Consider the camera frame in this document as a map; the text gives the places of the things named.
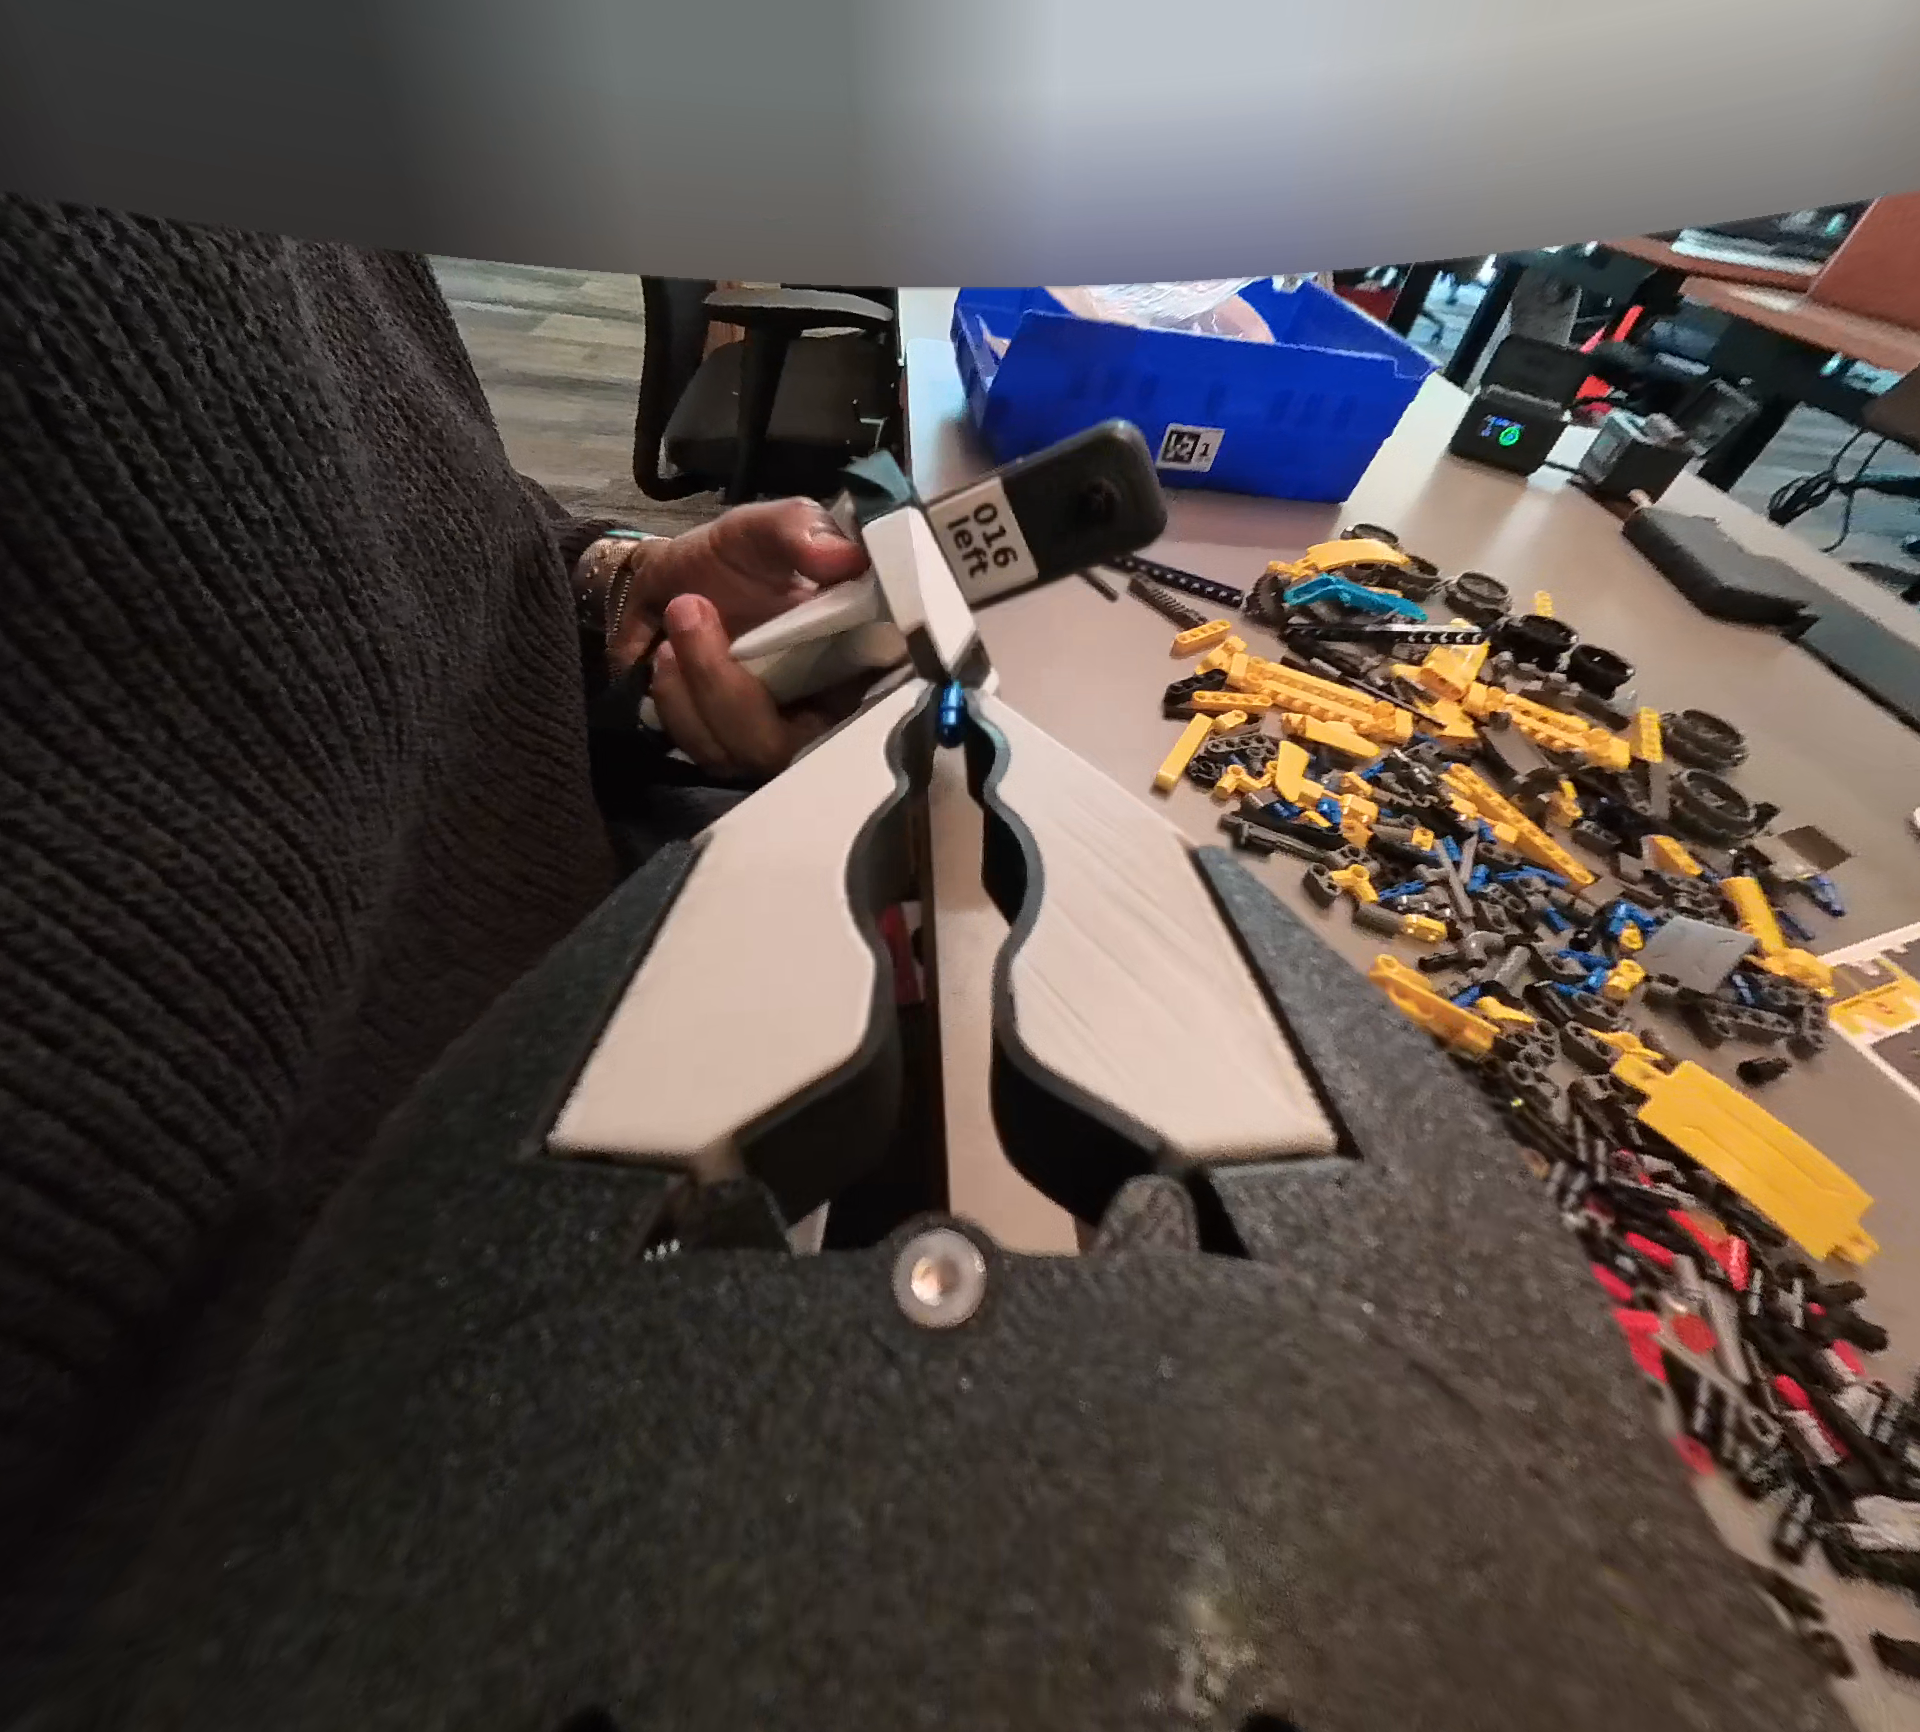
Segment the black keyboard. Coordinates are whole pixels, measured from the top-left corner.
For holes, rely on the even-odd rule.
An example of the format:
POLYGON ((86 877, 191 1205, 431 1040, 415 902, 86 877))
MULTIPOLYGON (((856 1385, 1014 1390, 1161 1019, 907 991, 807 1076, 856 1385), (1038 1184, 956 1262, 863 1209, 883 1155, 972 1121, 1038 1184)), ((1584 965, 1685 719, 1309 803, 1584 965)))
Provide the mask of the black keyboard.
POLYGON ((1784 637, 1903 728, 1918 730, 1914 637, 1788 564, 1746 549, 1711 518, 1646 503, 1619 529, 1695 611, 1784 637))

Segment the person's left hand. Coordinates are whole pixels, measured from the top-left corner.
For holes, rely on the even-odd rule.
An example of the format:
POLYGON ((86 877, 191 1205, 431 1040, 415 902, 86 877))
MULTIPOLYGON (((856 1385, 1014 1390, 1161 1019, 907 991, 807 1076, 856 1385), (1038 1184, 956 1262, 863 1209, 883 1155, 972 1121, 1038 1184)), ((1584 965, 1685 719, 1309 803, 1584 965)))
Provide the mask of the person's left hand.
POLYGON ((866 572, 863 547, 799 496, 731 505, 665 540, 602 540, 582 557, 577 584, 602 615, 605 678, 645 665, 674 748, 703 771, 765 779, 826 717, 780 710, 731 643, 866 572))

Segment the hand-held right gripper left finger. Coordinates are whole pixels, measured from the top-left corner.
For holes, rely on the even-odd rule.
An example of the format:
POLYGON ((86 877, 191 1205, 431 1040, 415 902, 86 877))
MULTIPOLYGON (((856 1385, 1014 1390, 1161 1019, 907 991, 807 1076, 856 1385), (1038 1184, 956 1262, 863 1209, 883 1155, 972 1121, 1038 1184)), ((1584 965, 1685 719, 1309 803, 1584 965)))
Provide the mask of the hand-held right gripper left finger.
POLYGON ((923 682, 866 702, 698 835, 547 1153, 751 1179, 785 1223, 880 1163, 902 1098, 883 920, 916 893, 937 703, 923 682))

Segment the heap of small red black parts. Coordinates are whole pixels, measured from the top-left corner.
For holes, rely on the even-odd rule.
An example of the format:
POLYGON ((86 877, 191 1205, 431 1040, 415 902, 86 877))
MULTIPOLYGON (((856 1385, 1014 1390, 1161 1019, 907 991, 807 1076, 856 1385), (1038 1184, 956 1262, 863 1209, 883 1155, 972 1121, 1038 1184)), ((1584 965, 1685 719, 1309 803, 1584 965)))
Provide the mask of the heap of small red black parts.
POLYGON ((1870 1364, 1862 1286, 1821 1278, 1633 1115, 1514 1089, 1492 1109, 1661 1393, 1681 1462, 1763 1518, 1755 1571, 1774 1609, 1832 1676, 1914 1695, 1916 1383, 1870 1364))

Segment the small black box device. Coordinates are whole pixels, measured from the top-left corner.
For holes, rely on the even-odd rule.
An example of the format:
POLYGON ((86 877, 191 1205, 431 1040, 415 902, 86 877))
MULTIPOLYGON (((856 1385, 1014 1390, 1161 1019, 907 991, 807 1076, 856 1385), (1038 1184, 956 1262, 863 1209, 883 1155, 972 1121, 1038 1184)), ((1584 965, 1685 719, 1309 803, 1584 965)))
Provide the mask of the small black box device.
POLYGON ((1615 408, 1577 456, 1572 482, 1587 497, 1632 511, 1663 496, 1695 456, 1695 440, 1669 416, 1615 408))

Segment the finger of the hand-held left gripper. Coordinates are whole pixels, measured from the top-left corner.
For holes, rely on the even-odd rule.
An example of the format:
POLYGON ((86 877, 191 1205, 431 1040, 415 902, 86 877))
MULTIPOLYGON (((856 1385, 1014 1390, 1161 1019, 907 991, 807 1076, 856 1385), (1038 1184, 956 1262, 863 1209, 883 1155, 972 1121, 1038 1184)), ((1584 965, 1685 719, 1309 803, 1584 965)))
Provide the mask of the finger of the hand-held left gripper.
POLYGON ((875 584, 877 619, 899 639, 914 669, 933 669, 933 637, 926 611, 919 564, 919 508, 894 508, 868 518, 868 561, 875 584))
POLYGON ((917 587, 923 637, 941 676, 968 692, 990 689, 991 659, 972 605, 950 565, 947 549, 932 528, 917 529, 917 587))

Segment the yellow printed sticker sheet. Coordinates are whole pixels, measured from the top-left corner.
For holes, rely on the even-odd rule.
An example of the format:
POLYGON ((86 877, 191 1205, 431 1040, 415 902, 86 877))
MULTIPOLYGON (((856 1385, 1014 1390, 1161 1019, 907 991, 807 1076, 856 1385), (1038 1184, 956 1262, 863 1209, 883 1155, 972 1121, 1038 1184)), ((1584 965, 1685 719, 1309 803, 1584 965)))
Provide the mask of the yellow printed sticker sheet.
POLYGON ((1864 935, 1825 964, 1833 1036, 1918 1101, 1918 923, 1864 935))

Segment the blue plastic bin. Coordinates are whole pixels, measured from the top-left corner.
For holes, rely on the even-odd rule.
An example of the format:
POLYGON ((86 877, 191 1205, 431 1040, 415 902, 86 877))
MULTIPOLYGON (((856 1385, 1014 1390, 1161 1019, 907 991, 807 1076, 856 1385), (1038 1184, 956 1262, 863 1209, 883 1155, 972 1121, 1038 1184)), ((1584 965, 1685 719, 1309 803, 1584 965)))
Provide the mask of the blue plastic bin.
POLYGON ((950 339, 974 438, 1004 466, 1127 422, 1170 489, 1347 500, 1429 357, 1315 281, 1241 294, 1267 339, 1086 317, 1044 285, 961 287, 950 339))

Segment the clear plastic bag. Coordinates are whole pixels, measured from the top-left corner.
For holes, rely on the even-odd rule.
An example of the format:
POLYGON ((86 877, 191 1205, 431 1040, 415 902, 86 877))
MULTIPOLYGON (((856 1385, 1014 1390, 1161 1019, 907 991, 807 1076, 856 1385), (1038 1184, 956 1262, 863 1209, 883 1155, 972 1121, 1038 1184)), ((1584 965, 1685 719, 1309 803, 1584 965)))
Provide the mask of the clear plastic bag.
POLYGON ((1318 281, 1314 274, 1282 274, 1245 281, 1049 284, 1044 290, 1087 323, 1273 344, 1276 332, 1254 294, 1277 298, 1318 281))

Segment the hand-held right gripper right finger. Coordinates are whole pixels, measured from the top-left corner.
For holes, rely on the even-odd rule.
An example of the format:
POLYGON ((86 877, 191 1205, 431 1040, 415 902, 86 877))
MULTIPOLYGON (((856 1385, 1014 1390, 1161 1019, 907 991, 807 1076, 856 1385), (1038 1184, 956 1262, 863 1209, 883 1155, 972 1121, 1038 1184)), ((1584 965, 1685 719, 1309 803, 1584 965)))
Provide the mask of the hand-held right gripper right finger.
POLYGON ((1139 1178, 1337 1155, 1251 946, 1197 850, 1148 797, 1011 707, 972 707, 979 879, 1001 913, 990 985, 998 1143, 1093 1228, 1139 1178))

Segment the pile of mixed toy pieces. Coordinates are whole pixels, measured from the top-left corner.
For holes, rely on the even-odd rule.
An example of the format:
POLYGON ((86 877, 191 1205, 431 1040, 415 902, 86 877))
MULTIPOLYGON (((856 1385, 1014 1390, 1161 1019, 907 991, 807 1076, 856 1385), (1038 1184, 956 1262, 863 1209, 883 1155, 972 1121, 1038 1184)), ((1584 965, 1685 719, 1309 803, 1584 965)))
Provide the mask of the pile of mixed toy pieces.
POLYGON ((1287 895, 1492 1095, 1637 1118, 1615 1061, 1693 1061, 1868 1188, 1916 1173, 1916 1101, 1827 1024, 1850 899, 1805 818, 1746 781, 1750 736, 1659 710, 1554 598, 1441 573, 1384 525, 1221 576, 1123 559, 1168 626, 1152 795, 1287 895), (1757 949, 1646 1000, 1673 913, 1757 949))

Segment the dark grey toy panel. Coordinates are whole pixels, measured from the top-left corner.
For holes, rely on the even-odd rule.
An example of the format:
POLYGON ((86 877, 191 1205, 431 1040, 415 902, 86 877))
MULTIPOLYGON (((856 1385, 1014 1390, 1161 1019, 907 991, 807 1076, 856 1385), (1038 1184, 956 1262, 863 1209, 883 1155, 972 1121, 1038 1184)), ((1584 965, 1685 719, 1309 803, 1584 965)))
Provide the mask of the dark grey toy panel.
POLYGON ((1736 926, 1673 913, 1644 933, 1636 954, 1646 1000, 1677 994, 1711 996, 1757 952, 1755 938, 1736 926))

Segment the black device with green display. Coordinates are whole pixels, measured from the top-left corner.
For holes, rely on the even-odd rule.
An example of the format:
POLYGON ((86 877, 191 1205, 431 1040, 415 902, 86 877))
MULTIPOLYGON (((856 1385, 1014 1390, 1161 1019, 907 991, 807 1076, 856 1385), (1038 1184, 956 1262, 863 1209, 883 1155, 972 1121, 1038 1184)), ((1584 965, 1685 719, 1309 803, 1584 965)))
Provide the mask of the black device with green display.
POLYGON ((1537 471, 1558 445, 1585 375, 1581 352, 1508 333, 1490 352, 1446 454, 1496 471, 1537 471))

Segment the black office chair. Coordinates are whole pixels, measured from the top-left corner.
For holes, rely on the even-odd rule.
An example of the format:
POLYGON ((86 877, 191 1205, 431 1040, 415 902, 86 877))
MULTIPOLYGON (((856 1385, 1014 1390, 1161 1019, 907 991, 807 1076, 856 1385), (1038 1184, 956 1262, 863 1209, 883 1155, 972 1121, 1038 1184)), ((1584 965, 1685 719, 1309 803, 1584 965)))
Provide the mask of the black office chair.
POLYGON ((828 500, 904 460, 899 298, 881 285, 638 280, 631 477, 657 502, 828 500))

